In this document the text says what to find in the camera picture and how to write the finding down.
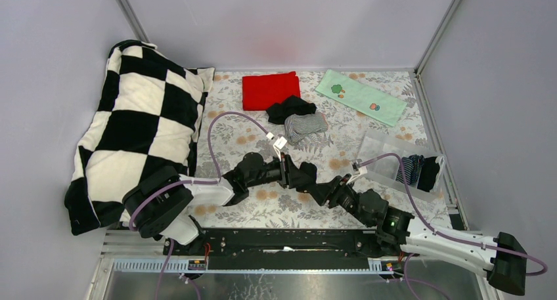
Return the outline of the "black underwear beige waistband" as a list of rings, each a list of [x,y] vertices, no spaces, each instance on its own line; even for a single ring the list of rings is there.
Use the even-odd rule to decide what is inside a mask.
[[[317,167],[309,162],[301,162],[299,167],[299,179],[296,189],[300,192],[314,187],[317,180]]]

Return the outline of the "grey striped underwear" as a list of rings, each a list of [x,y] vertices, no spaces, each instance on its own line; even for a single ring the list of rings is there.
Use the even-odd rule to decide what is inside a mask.
[[[292,114],[285,119],[284,130],[286,140],[291,145],[296,145],[310,134],[327,131],[328,123],[324,114],[320,112],[306,115]]]

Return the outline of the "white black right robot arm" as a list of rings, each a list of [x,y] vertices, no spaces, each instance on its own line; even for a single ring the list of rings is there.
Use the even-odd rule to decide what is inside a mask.
[[[356,192],[349,178],[313,183],[305,192],[320,206],[340,206],[363,225],[374,227],[376,245],[385,255],[403,252],[434,257],[486,278],[495,289],[525,295],[526,252],[513,235],[434,229],[412,213],[392,207],[372,189]]]

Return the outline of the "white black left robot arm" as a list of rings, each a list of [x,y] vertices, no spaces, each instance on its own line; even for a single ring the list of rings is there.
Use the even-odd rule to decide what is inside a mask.
[[[270,162],[255,152],[246,154],[239,164],[222,177],[195,179],[170,167],[159,171],[130,190],[122,199],[130,216],[129,227],[142,238],[165,236],[189,255],[204,245],[201,228],[191,217],[182,217],[188,206],[239,204],[251,187],[276,182],[287,189],[303,189],[315,184],[317,168],[312,163],[295,165],[281,153]]]

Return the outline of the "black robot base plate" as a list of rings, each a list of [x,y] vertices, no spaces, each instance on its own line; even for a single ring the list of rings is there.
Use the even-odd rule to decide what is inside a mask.
[[[248,251],[333,251],[345,256],[394,256],[407,243],[410,232],[392,227],[375,230],[207,228],[190,244],[170,248],[163,254],[175,256],[237,256]]]

